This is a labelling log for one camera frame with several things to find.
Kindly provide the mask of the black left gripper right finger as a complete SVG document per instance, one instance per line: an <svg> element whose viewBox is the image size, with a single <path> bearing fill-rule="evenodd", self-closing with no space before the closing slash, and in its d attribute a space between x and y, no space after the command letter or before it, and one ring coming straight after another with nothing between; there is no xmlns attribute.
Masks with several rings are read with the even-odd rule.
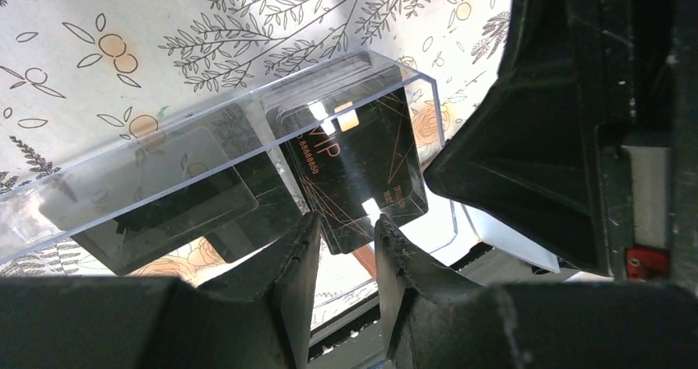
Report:
<svg viewBox="0 0 698 369"><path fill-rule="evenodd" d="M697 300L662 283L479 285L375 224L380 322L397 368L694 368Z"/></svg>

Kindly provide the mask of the clear acrylic card box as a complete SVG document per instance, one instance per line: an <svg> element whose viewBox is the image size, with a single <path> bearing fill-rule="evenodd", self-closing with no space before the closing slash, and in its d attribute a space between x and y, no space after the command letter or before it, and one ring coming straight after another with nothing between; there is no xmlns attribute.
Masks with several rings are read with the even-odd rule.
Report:
<svg viewBox="0 0 698 369"><path fill-rule="evenodd" d="M358 49L131 140L1 197L1 260L69 239L118 275L206 237L233 262L319 215L329 251L370 244L380 217L458 231L426 162L444 141L433 78Z"/></svg>

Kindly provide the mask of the brown leather card holder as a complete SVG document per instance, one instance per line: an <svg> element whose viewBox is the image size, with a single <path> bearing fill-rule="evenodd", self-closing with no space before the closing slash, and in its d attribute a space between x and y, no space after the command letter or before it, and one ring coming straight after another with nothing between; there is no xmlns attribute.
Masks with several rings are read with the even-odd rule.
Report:
<svg viewBox="0 0 698 369"><path fill-rule="evenodd" d="M400 230L444 266L481 285L565 281L575 274L552 252L469 206L440 201Z"/></svg>

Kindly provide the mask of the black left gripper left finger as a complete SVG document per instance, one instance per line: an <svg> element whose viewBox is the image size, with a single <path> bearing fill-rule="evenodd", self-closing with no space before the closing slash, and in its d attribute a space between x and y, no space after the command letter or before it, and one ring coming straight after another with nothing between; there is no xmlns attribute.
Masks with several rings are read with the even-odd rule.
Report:
<svg viewBox="0 0 698 369"><path fill-rule="evenodd" d="M192 287L170 277L3 278L4 368L303 368L320 217Z"/></svg>

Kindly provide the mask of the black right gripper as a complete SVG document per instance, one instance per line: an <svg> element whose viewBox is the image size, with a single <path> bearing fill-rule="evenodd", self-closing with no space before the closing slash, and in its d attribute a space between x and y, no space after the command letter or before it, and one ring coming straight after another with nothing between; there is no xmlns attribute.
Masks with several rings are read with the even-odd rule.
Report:
<svg viewBox="0 0 698 369"><path fill-rule="evenodd" d="M696 290L697 0L512 0L496 82L424 176L577 269Z"/></svg>

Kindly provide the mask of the floral patterned table cloth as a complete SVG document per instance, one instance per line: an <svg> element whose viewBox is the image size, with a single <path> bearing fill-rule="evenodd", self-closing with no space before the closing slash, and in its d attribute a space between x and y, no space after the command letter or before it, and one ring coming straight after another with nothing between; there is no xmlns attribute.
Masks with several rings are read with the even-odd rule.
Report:
<svg viewBox="0 0 698 369"><path fill-rule="evenodd" d="M1 0L1 191L151 133L191 106L367 47L433 77L417 146L495 81L510 0Z"/></svg>

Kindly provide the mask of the black VIP credit card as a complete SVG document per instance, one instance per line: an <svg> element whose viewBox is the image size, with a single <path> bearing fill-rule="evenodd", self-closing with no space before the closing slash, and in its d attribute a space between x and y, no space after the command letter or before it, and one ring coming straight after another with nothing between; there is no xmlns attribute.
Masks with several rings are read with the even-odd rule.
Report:
<svg viewBox="0 0 698 369"><path fill-rule="evenodd" d="M354 79L298 77L260 102L332 254L373 241L382 215L401 227L428 212L400 68Z"/></svg>

